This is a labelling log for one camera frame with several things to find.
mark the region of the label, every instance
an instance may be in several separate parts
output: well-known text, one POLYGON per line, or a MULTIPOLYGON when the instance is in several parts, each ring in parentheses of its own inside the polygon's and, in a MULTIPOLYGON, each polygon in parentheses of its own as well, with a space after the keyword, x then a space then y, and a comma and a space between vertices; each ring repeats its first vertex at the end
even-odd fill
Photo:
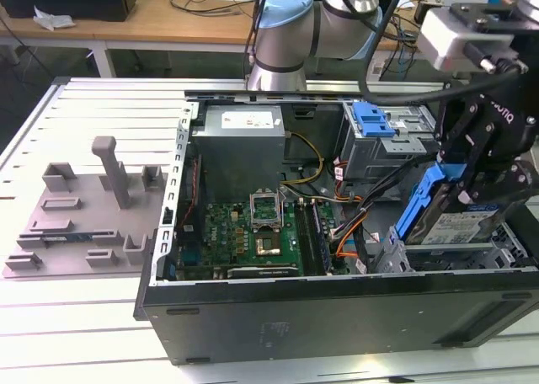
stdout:
POLYGON ((379 243, 380 242, 380 234, 378 232, 373 232, 372 234, 369 234, 369 239, 365 240, 365 243, 379 243))
POLYGON ((362 275, 366 275, 367 273, 367 267, 365 266, 365 264, 363 262, 360 261, 360 259, 358 258, 356 261, 355 261, 355 268, 358 270, 358 272, 360 272, 362 275))
POLYGON ((279 347, 289 336, 290 323, 263 323, 260 327, 259 345, 263 348, 279 347))
POLYGON ((389 120, 389 125, 393 129, 407 129, 406 123, 404 123, 402 120, 389 120))
POLYGON ((341 180, 341 181, 342 181, 343 178, 344 178, 344 172, 343 172, 343 169, 337 167, 337 168, 335 169, 335 179, 341 180))
POLYGON ((480 223, 498 211, 464 211, 462 213, 445 213, 424 238, 423 245, 442 243, 469 243, 481 230, 480 223))
POLYGON ((271 112, 225 112, 221 115, 223 129, 273 129, 271 112))
POLYGON ((41 239, 47 243, 67 241, 66 237, 42 237, 41 239))

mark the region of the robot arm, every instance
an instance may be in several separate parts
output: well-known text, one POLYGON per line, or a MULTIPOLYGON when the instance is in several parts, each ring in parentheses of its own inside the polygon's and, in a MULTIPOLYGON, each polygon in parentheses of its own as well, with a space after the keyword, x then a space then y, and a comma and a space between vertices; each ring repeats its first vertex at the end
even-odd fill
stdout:
MULTIPOLYGON (((364 20, 378 24, 378 0, 349 0, 364 20)), ((260 20, 249 90, 305 90, 309 56, 350 59, 372 33, 342 0, 267 0, 260 20)))
POLYGON ((539 75, 538 14, 539 0, 455 4, 427 13, 418 46, 433 67, 482 72, 480 82, 503 76, 485 72, 516 77, 481 92, 443 93, 437 160, 395 228, 403 244, 438 243, 433 239, 441 239, 441 225, 452 220, 472 223, 454 235, 460 242, 482 242, 516 205, 539 194, 535 167, 520 157, 539 134, 539 99, 533 92, 539 75))

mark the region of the blue bracket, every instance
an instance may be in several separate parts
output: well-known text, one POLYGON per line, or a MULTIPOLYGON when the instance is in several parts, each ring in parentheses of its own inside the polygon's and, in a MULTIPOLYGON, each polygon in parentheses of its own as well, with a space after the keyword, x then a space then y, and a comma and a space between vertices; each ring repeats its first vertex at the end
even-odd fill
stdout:
POLYGON ((396 131, 387 123, 383 110, 368 102, 354 102, 354 117, 365 137, 394 137, 396 131))
POLYGON ((406 235, 418 214, 423 209, 426 209, 432 201, 432 189, 436 182, 440 182, 444 179, 450 182, 457 180, 464 173, 464 169, 466 169, 465 163, 435 163, 426 170, 421 183, 415 190, 414 196, 410 199, 406 206, 406 210, 404 210, 404 213, 401 215, 401 218, 395 226, 400 238, 403 238, 406 235))

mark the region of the desk leg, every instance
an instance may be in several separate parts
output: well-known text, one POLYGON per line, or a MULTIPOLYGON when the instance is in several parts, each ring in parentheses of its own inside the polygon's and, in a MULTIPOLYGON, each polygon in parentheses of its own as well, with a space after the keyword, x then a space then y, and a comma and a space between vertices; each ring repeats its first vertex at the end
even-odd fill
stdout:
POLYGON ((12 45, 0 45, 0 53, 14 66, 20 63, 19 56, 12 45))
POLYGON ((116 77, 115 66, 110 57, 110 50, 107 50, 104 46, 100 46, 94 47, 92 51, 93 58, 98 66, 99 75, 102 78, 116 77))

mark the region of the metal work surface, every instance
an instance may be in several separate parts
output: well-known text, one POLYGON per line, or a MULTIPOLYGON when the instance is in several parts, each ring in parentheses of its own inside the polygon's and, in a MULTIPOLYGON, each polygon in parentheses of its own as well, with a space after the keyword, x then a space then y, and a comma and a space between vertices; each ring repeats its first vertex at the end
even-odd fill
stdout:
MULTIPOLYGON (((102 173, 87 146, 97 135, 110 135, 128 173, 140 172, 143 164, 161 165, 168 172, 182 91, 228 90, 239 84, 215 83, 73 79, 67 86, 51 87, 0 156, 2 256, 10 253, 45 188, 41 175, 48 163, 70 162, 77 174, 102 173)), ((354 83, 318 86, 328 91, 357 88, 354 83)), ((424 86, 408 88, 417 92, 424 86)), ((429 383, 520 384, 539 378, 538 312, 476 349, 389 349, 378 355, 176 368, 150 323, 132 317, 137 287, 138 278, 0 281, 0 382, 70 382, 75 376, 95 383, 122 376, 131 383, 156 377, 178 383, 382 383, 400 376, 429 383)), ((362 324, 351 318, 339 328, 360 334, 362 324)))

